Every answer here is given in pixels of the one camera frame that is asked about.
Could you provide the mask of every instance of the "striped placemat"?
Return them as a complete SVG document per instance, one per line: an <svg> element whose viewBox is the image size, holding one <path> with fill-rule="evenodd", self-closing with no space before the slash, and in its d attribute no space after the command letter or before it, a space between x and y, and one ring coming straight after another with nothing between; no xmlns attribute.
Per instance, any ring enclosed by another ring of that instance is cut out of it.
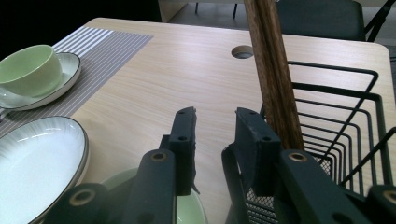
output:
<svg viewBox="0 0 396 224"><path fill-rule="evenodd" d="M8 113L0 122L0 136L35 119L73 115L151 38L151 35L80 27L53 46L57 52L72 52L81 59L82 69L76 84L47 105Z"/></svg>

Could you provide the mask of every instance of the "chair leg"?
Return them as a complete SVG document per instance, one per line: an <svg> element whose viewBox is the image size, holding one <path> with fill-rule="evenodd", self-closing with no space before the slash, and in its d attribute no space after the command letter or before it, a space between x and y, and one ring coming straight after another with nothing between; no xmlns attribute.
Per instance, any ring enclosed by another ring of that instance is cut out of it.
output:
<svg viewBox="0 0 396 224"><path fill-rule="evenodd" d="M238 4L235 4L235 7L233 7L233 19L235 19L235 13L236 13L237 6L238 6Z"/></svg>

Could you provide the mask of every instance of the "plate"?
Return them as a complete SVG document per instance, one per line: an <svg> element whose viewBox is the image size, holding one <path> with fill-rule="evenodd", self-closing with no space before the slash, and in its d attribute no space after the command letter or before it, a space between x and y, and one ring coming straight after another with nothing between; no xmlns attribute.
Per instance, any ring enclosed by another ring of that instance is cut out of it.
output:
<svg viewBox="0 0 396 224"><path fill-rule="evenodd" d="M88 162L87 134L73 119L37 119L0 138L0 223L38 223Z"/></svg>
<svg viewBox="0 0 396 224"><path fill-rule="evenodd" d="M137 174L137 168L120 172L104 180L101 184L108 190L112 190L117 185L134 177ZM207 224L207 218L204 207L198 193L191 191L188 196L177 196L177 224Z"/></svg>
<svg viewBox="0 0 396 224"><path fill-rule="evenodd" d="M76 83L81 73L80 59L76 54L68 52L57 53L57 56L63 69L62 79L58 86L53 91L36 97L20 96L0 90L0 107L4 109L0 113L34 109L56 100L67 92Z"/></svg>

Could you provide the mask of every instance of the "chair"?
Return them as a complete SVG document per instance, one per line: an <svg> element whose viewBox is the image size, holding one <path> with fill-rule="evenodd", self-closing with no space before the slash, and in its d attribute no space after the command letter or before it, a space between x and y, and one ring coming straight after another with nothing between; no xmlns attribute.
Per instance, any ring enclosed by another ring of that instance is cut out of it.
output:
<svg viewBox="0 0 396 224"><path fill-rule="evenodd" d="M353 0L279 0L276 7L282 34L374 42L394 2L388 0L366 26L361 4Z"/></svg>

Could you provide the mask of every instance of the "ceramic bowl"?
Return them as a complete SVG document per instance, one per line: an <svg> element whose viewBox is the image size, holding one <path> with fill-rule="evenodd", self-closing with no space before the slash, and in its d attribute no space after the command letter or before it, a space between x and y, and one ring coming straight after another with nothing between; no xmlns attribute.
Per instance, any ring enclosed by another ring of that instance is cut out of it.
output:
<svg viewBox="0 0 396 224"><path fill-rule="evenodd" d="M0 62L0 88L22 96L52 91L61 76L61 63L49 45L21 49Z"/></svg>
<svg viewBox="0 0 396 224"><path fill-rule="evenodd" d="M58 99L70 90L81 73L80 58L76 54L68 52L57 53L57 57L63 73L61 81L54 90L38 97L21 96L9 91L0 91L0 107L6 110L5 112L34 109Z"/></svg>
<svg viewBox="0 0 396 224"><path fill-rule="evenodd" d="M103 184L108 190L136 176L137 168L120 172L104 180ZM177 224L207 224L204 207L199 195L193 189L188 196L177 196Z"/></svg>
<svg viewBox="0 0 396 224"><path fill-rule="evenodd" d="M87 134L73 119L37 119L0 138L0 223L39 223L88 162Z"/></svg>

